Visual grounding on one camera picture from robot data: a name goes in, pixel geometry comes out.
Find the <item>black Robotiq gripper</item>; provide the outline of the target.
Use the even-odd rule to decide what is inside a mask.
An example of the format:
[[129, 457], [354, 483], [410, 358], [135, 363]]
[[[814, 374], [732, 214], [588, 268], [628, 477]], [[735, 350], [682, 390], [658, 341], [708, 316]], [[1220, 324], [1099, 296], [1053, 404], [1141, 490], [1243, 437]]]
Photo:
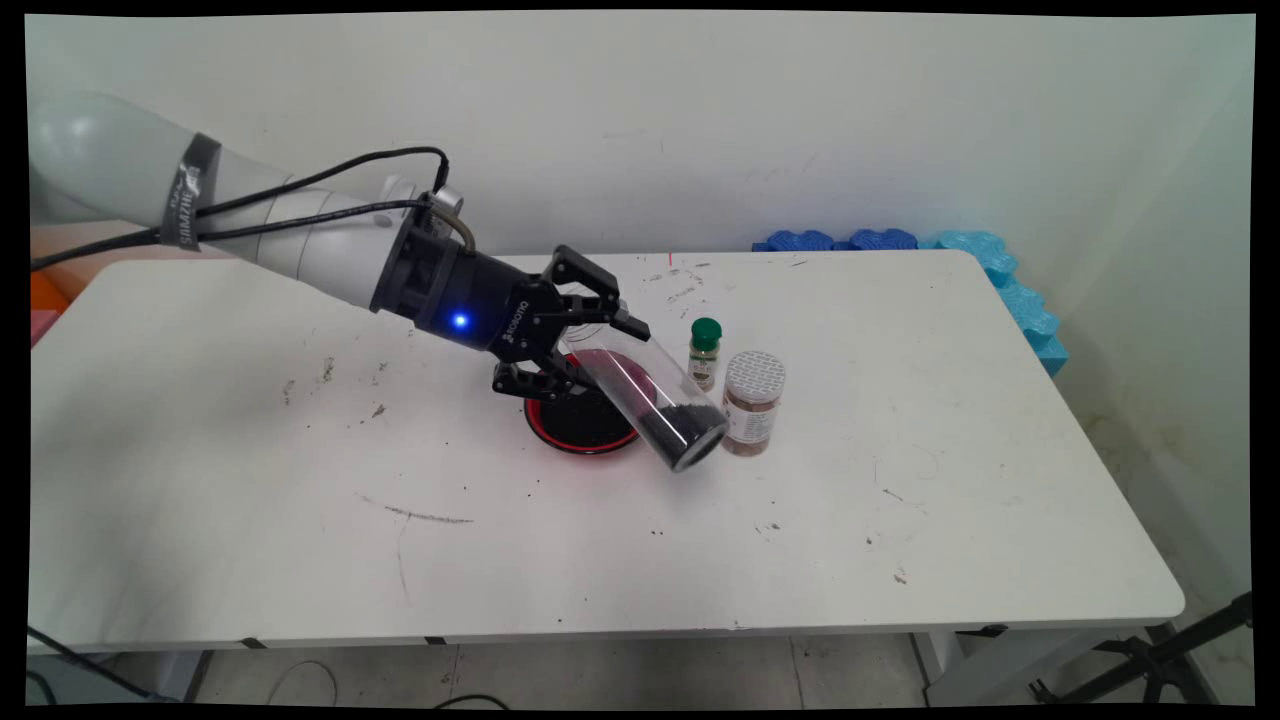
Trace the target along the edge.
[[[572, 283], [591, 296], [557, 290]], [[497, 393], [544, 404], [602, 392], [572, 354], [559, 352], [564, 327], [603, 324], [641, 342], [652, 337], [625, 306], [616, 277], [570, 246], [557, 246], [547, 269], [532, 274], [466, 252], [425, 213], [412, 214], [392, 245], [372, 310], [494, 355], [503, 361], [492, 375]], [[543, 360], [538, 373], [516, 364]]]

